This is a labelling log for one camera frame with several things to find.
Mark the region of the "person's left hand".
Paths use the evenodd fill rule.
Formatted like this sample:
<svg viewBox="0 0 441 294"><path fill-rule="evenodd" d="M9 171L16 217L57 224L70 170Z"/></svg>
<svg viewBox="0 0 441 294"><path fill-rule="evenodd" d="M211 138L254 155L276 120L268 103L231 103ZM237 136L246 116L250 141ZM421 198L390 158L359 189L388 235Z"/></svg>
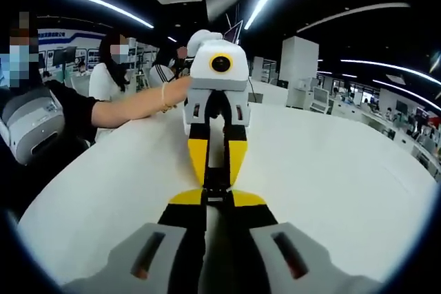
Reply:
<svg viewBox="0 0 441 294"><path fill-rule="evenodd" d="M177 105L187 97L187 92L192 84L190 76L184 76L168 85L168 102L170 105Z"/></svg>

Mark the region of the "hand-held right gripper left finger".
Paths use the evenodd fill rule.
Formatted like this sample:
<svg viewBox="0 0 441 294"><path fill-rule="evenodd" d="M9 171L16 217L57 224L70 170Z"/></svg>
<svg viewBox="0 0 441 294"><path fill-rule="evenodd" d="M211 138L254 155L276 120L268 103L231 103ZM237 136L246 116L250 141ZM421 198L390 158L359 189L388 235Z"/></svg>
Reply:
<svg viewBox="0 0 441 294"><path fill-rule="evenodd" d="M207 192L174 196L159 221L116 245L103 269L63 285L64 293L197 293L205 254Z"/></svg>

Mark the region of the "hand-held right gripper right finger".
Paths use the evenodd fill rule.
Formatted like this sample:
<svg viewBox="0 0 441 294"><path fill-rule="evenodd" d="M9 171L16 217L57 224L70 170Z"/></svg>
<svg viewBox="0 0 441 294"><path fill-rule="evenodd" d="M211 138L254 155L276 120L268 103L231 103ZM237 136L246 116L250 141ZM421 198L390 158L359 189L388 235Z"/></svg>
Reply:
<svg viewBox="0 0 441 294"><path fill-rule="evenodd" d="M350 275L329 251L289 222L278 222L266 202L239 190L227 193L227 225L241 293L377 293L381 284Z"/></svg>

